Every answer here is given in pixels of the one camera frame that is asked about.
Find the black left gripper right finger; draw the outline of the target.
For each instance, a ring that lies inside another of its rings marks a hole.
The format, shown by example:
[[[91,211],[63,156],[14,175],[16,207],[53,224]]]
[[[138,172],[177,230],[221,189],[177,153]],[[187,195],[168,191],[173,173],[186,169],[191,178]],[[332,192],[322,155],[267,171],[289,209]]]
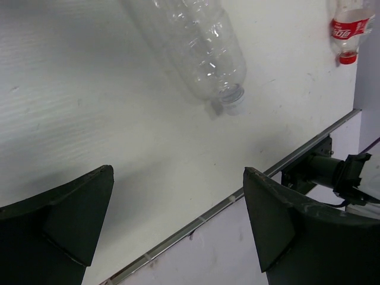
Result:
[[[347,213],[248,167],[243,190],[270,284],[378,284],[379,221]]]

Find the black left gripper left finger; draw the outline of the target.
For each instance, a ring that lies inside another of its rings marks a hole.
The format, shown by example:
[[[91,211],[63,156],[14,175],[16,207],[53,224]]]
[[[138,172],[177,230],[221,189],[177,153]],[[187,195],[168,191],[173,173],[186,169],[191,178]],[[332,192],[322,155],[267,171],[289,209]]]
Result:
[[[1,208],[1,284],[81,284],[114,185],[111,165]]]

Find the crushed bottle red label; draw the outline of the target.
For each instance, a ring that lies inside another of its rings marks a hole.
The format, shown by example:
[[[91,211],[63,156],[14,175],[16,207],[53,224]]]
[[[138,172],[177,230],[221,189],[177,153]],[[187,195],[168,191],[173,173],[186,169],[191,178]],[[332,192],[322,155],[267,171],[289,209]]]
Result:
[[[332,1],[330,36],[336,61],[351,65],[357,61],[359,47],[373,30],[374,1]]]

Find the clear unlabelled bottle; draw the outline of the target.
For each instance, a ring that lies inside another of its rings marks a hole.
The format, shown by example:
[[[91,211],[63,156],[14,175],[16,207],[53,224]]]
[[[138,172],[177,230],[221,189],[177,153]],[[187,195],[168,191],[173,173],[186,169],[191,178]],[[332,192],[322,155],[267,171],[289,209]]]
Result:
[[[216,113],[243,111],[246,61],[220,1],[122,1],[161,62]]]

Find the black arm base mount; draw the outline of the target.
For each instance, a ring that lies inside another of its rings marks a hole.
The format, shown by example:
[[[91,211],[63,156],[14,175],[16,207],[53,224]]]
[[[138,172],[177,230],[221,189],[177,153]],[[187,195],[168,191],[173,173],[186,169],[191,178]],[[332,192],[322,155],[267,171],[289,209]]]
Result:
[[[340,160],[332,157],[332,138],[327,137],[281,171],[281,184],[300,194],[321,185],[333,191],[348,205],[379,204],[379,156],[350,154]]]

